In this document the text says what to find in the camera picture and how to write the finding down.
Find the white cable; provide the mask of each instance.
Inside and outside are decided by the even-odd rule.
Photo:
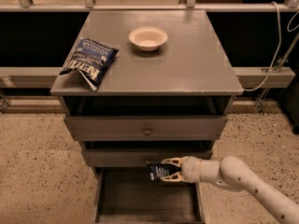
[[[288,23],[288,27],[287,27],[287,29],[288,29],[288,32],[289,32],[289,33],[295,31],[295,30],[299,27],[299,24],[298,24],[296,27],[294,27],[294,28],[292,28],[292,29],[290,30],[290,25],[291,25],[293,19],[298,15],[298,13],[299,13],[299,11],[297,11],[296,14],[292,16],[292,18],[290,19],[290,21],[289,21],[289,23]]]
[[[275,52],[275,54],[274,54],[274,56],[273,56],[272,62],[271,62],[271,64],[270,64],[270,66],[269,66],[269,70],[268,70],[268,72],[267,72],[267,75],[266,75],[265,78],[263,79],[262,83],[261,83],[260,85],[258,85],[256,88],[253,88],[253,89],[244,89],[244,88],[243,88],[244,91],[256,91],[256,90],[258,90],[258,89],[260,89],[260,88],[262,87],[262,85],[265,83],[265,81],[268,79],[268,77],[269,77],[269,75],[270,75],[270,73],[271,73],[271,68],[272,68],[273,65],[274,65],[274,61],[275,61],[275,59],[276,59],[276,57],[277,57],[277,55],[278,55],[278,51],[279,51],[279,49],[280,49],[280,45],[281,45],[281,27],[280,27],[279,7],[278,7],[278,4],[277,4],[276,2],[272,2],[271,4],[275,6],[275,8],[277,9],[277,14],[278,14],[278,34],[279,34],[278,47],[277,47],[277,50],[276,50],[276,52]]]

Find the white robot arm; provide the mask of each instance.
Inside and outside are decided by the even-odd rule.
[[[163,164],[181,168],[170,176],[161,177],[168,182],[207,182],[222,189],[245,190],[251,194],[279,223],[299,223],[299,205],[264,183],[239,158],[228,156],[222,161],[201,160],[195,157],[166,159]]]

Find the drawer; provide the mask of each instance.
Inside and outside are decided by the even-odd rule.
[[[146,167],[173,157],[209,159],[213,141],[83,142],[82,156],[90,167]]]
[[[146,168],[102,170],[93,223],[205,223],[198,185],[150,182]]]
[[[216,140],[225,116],[66,117],[76,141]]]

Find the floor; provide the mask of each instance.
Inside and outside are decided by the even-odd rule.
[[[235,102],[213,160],[242,159],[299,203],[299,135],[275,102]],[[61,113],[0,115],[0,223],[92,223],[97,181]],[[202,184],[206,223],[276,223],[245,191]]]

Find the small bowl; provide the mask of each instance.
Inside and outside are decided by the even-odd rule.
[[[167,33],[156,27],[140,27],[129,34],[129,40],[143,51],[154,51],[167,39]]]

